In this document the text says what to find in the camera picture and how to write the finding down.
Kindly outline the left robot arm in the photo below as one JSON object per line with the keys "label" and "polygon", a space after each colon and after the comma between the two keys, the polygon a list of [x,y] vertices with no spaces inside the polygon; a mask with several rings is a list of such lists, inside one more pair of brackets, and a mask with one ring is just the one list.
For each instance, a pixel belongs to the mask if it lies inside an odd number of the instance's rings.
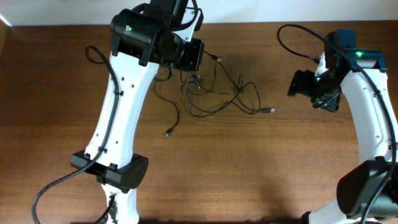
{"label": "left robot arm", "polygon": [[203,41],[193,37],[203,22],[195,1],[151,1],[124,9],[111,21],[111,54],[103,62],[109,82],[89,144],[71,165],[96,177],[107,209],[100,223],[137,223],[137,188],[149,161],[133,151],[144,99],[160,67],[195,72]]}

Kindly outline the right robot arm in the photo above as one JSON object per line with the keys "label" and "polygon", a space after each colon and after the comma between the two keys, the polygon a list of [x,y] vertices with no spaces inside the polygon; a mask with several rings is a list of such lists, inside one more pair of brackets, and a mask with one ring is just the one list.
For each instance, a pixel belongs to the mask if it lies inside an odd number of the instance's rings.
{"label": "right robot arm", "polygon": [[336,198],[306,212],[302,223],[380,223],[397,218],[397,120],[387,88],[381,51],[360,49],[353,29],[321,38],[316,71],[298,70],[288,96],[310,98],[314,108],[336,112],[342,96],[351,110],[359,165],[343,176]]}

